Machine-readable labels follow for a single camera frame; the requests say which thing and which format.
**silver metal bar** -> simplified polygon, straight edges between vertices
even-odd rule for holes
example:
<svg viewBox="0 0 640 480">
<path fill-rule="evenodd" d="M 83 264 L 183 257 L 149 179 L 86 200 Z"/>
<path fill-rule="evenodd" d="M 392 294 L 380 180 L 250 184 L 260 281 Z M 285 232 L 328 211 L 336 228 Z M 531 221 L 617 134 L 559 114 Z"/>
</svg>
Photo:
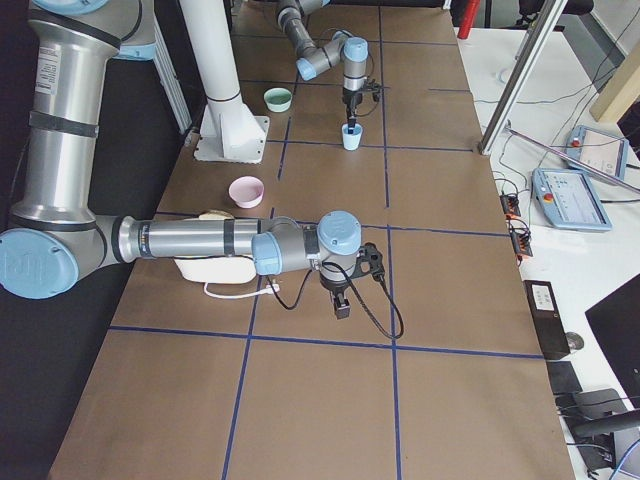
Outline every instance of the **silver metal bar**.
<svg viewBox="0 0 640 480">
<path fill-rule="evenodd" d="M 178 130 L 180 133 L 185 133 L 191 126 L 191 115 L 187 108 L 187 102 L 182 94 L 180 88 L 180 82 L 178 82 L 176 72 L 171 63 L 171 57 L 167 50 L 167 45 L 162 36 L 158 19 L 153 17 L 154 31 L 156 35 L 156 56 L 153 59 L 153 63 L 156 66 L 158 75 L 160 76 L 160 84 L 164 88 L 167 98 L 169 99 L 169 105 L 173 110 L 173 115 L 178 122 Z"/>
<path fill-rule="evenodd" d="M 511 109 L 516 104 L 518 96 L 542 52 L 544 44 L 547 42 L 566 4 L 567 0 L 546 0 L 542 6 L 540 16 L 536 20 L 531 33 L 527 35 L 528 38 L 522 49 L 522 54 L 518 58 L 515 67 L 513 67 L 513 73 L 478 146 L 480 153 L 483 155 L 491 153 L 494 142 L 507 124 Z"/>
<path fill-rule="evenodd" d="M 526 140 L 529 143 L 532 143 L 533 145 L 542 148 L 543 150 L 546 150 L 549 153 L 553 153 L 554 155 L 557 155 L 558 157 L 562 158 L 563 160 L 566 160 L 569 164 L 571 165 L 575 165 L 576 167 L 580 167 L 583 170 L 586 170 L 587 172 L 589 172 L 591 175 L 593 175 L 594 177 L 599 178 L 600 180 L 603 180 L 607 183 L 612 183 L 614 185 L 617 185 L 619 187 L 625 188 L 633 193 L 637 193 L 640 195 L 640 188 L 636 188 L 633 185 L 629 185 L 626 182 L 623 182 L 622 180 L 620 180 L 617 177 L 614 177 L 612 175 L 608 175 L 604 172 L 601 172 L 600 170 L 597 170 L 595 168 L 593 168 L 591 165 L 587 165 L 584 162 L 581 162 L 580 160 L 576 160 L 574 158 L 571 158 L 569 155 L 567 155 L 564 152 L 561 152 L 559 150 L 556 150 L 555 148 L 552 147 L 548 147 L 547 145 L 545 145 L 544 143 L 540 143 L 537 140 L 534 140 L 533 138 L 527 137 L 526 135 L 523 135 L 520 132 L 516 132 L 515 130 L 507 127 L 506 130 L 511 133 L 512 135 L 515 135 L 516 137 L 522 138 L 523 140 Z"/>
</svg>

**white desk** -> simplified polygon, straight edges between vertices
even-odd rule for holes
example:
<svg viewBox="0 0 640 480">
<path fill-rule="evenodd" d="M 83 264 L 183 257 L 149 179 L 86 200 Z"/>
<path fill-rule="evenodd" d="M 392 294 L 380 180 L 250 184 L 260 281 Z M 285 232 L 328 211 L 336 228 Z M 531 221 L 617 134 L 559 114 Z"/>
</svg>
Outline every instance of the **white desk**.
<svg viewBox="0 0 640 480">
<path fill-rule="evenodd" d="M 500 98 L 504 82 L 508 79 L 508 70 L 515 64 L 514 56 L 523 36 L 524 32 L 521 31 L 475 29 L 468 40 L 458 41 L 467 79 L 476 101 L 476 113 L 483 127 L 489 122 L 496 104 L 478 100 L 496 101 Z M 590 83 L 564 36 L 554 33 L 519 100 L 554 100 L 572 94 Z M 587 92 L 588 95 L 575 112 L 577 115 L 585 102 L 589 99 L 593 102 L 593 87 L 553 104 L 518 104 L 510 116 L 512 128 L 547 145 L 552 142 L 555 145 L 563 144 L 575 119 L 564 127 L 555 140 L 554 137 Z M 589 114 L 588 107 L 578 124 L 622 135 L 615 124 L 598 124 Z M 522 190 L 525 188 L 524 179 L 499 163 L 508 137 L 508 134 L 503 135 L 493 147 L 492 168 L 502 172 Z M 543 155 L 543 151 L 513 137 L 506 146 L 502 161 L 530 179 L 532 170 L 538 166 Z M 629 163 L 637 164 L 637 158 L 633 154 Z M 546 156 L 542 166 L 565 168 L 561 159 L 550 154 Z M 633 185 L 640 185 L 640 172 L 627 170 L 625 180 Z M 497 183 L 498 189 L 502 183 L 504 182 Z M 621 188 L 612 188 L 598 181 L 593 183 L 601 199 L 633 198 L 630 192 Z M 510 188 L 505 185 L 505 191 L 512 191 Z M 615 388 L 621 396 L 625 396 L 591 332 L 585 311 L 640 273 L 640 256 L 637 254 L 640 206 L 606 205 L 613 230 L 607 233 L 580 233 L 551 228 L 535 201 L 529 210 L 529 199 L 528 192 L 520 195 L 523 218 L 531 227 L 534 257 L 522 263 L 521 276 L 523 280 L 550 281 L 565 331 L 576 332 L 584 338 L 584 349 L 567 357 L 571 360 L 583 389 L 592 391 Z M 627 403 L 627 407 L 632 408 L 630 403 Z M 580 454 L 575 447 L 569 447 L 569 451 L 576 478 L 586 479 Z"/>
</svg>

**warning label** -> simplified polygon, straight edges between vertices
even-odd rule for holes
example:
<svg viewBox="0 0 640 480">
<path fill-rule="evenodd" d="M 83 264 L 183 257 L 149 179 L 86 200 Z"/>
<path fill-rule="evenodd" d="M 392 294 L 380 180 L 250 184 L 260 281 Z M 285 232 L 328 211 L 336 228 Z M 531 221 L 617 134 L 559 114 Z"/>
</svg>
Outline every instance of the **warning label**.
<svg viewBox="0 0 640 480">
<path fill-rule="evenodd" d="M 38 70 L 36 74 L 36 92 L 55 95 L 60 77 L 60 47 L 40 47 L 38 52 Z"/>
</svg>

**white label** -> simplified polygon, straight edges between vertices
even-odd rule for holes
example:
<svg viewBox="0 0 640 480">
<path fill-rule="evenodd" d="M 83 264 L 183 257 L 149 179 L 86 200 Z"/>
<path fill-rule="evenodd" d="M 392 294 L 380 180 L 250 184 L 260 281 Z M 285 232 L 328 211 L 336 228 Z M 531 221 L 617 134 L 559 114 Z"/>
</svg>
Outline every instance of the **white label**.
<svg viewBox="0 0 640 480">
<path fill-rule="evenodd" d="M 551 291 L 545 285 L 531 285 L 533 292 L 533 300 L 536 302 L 538 310 L 547 310 L 553 312 L 553 300 L 551 300 Z"/>
<path fill-rule="evenodd" d="M 38 52 L 38 71 L 36 73 L 36 92 L 55 95 L 60 77 L 60 46 L 40 47 Z"/>
</svg>

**pink bowl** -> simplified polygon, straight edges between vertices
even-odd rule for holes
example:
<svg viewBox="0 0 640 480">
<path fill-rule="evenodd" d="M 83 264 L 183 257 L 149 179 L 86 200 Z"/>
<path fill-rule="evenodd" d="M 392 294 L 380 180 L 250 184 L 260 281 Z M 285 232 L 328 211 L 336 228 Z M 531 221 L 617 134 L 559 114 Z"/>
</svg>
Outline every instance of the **pink bowl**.
<svg viewBox="0 0 640 480">
<path fill-rule="evenodd" d="M 256 177 L 240 177 L 229 185 L 229 196 L 240 208 L 253 208 L 262 201 L 264 184 Z"/>
</svg>

